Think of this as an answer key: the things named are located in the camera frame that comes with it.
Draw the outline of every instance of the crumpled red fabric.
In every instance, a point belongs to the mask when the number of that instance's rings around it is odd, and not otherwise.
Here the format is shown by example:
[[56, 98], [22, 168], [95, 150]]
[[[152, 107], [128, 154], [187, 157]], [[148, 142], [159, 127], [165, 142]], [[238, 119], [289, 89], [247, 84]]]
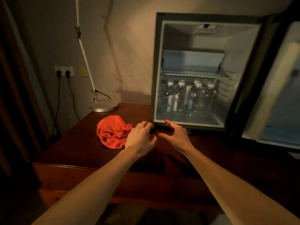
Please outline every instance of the crumpled red fabric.
[[97, 125], [97, 135], [102, 144], [111, 149], [125, 147], [132, 124], [125, 124], [118, 115], [103, 118]]

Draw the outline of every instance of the curtain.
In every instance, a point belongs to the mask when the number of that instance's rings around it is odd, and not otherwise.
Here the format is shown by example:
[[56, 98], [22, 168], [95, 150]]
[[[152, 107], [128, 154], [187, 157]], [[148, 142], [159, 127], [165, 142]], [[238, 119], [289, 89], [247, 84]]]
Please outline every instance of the curtain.
[[45, 120], [0, 1], [0, 178], [22, 172], [48, 147], [48, 138]]

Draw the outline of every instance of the person's arm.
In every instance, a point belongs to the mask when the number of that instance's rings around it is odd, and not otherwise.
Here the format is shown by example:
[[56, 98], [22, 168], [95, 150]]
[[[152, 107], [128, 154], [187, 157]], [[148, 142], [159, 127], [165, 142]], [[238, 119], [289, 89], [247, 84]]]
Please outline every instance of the person's arm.
[[33, 224], [95, 224], [130, 166], [154, 147], [157, 138], [149, 140], [152, 126], [146, 121], [137, 124], [129, 133], [124, 150], [78, 184]]
[[254, 186], [222, 168], [191, 144], [186, 129], [165, 120], [173, 136], [159, 133], [195, 167], [232, 224], [300, 224], [300, 219]]

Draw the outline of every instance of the beige wall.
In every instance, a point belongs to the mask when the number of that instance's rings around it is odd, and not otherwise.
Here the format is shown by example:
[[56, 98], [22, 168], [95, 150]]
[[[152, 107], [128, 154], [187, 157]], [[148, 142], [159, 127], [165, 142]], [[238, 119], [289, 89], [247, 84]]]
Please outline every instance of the beige wall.
[[[58, 88], [53, 66], [65, 65], [74, 67], [76, 106], [80, 117], [86, 116], [92, 101], [91, 83], [78, 72], [84, 60], [74, 30], [74, 0], [7, 1], [52, 113]], [[82, 42], [95, 86], [121, 102], [150, 103], [156, 12], [267, 15], [283, 11], [290, 1], [114, 0], [109, 33], [105, 33], [109, 0], [80, 0]], [[58, 124], [65, 132], [76, 122], [64, 79]]]

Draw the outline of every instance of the lamp base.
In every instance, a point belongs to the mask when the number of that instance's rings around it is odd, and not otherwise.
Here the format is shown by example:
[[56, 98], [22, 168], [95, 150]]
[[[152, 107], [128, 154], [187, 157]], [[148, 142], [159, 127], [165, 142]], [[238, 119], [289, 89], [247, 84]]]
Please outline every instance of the lamp base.
[[119, 106], [119, 102], [115, 99], [105, 99], [98, 102], [93, 102], [90, 105], [91, 111], [107, 112], [116, 109]]

